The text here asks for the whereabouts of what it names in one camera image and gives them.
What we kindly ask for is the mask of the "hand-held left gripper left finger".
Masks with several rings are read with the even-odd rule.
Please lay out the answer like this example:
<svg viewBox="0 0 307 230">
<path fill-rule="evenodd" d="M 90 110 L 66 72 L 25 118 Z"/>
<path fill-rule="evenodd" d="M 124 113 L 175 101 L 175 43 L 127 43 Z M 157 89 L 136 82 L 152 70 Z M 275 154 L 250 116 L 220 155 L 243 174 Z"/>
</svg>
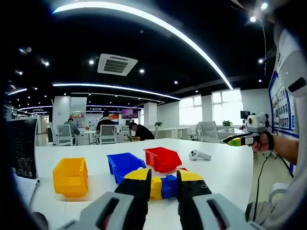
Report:
<svg viewBox="0 0 307 230">
<path fill-rule="evenodd" d="M 148 214 L 152 170 L 127 174 L 114 192 L 106 192 L 61 230 L 142 230 Z"/>
</svg>

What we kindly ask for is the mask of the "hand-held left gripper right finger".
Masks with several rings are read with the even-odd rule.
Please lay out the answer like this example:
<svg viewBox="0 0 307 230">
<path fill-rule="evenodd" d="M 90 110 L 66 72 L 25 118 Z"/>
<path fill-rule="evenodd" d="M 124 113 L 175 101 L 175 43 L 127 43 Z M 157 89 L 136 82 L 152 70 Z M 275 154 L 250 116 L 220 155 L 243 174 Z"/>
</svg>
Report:
<svg viewBox="0 0 307 230">
<path fill-rule="evenodd" d="M 178 215 L 184 230 L 261 230 L 246 221 L 245 213 L 221 194 L 213 194 L 204 179 L 177 171 Z"/>
</svg>

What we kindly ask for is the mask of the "person's right hand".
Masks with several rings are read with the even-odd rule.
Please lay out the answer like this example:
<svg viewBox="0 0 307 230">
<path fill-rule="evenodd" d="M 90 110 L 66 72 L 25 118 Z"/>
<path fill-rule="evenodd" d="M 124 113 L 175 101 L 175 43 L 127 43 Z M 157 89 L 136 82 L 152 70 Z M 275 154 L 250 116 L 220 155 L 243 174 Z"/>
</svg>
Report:
<svg viewBox="0 0 307 230">
<path fill-rule="evenodd" d="M 274 138 L 269 132 L 264 132 L 253 140 L 250 146 L 254 152 L 265 152 L 274 149 Z"/>
</svg>

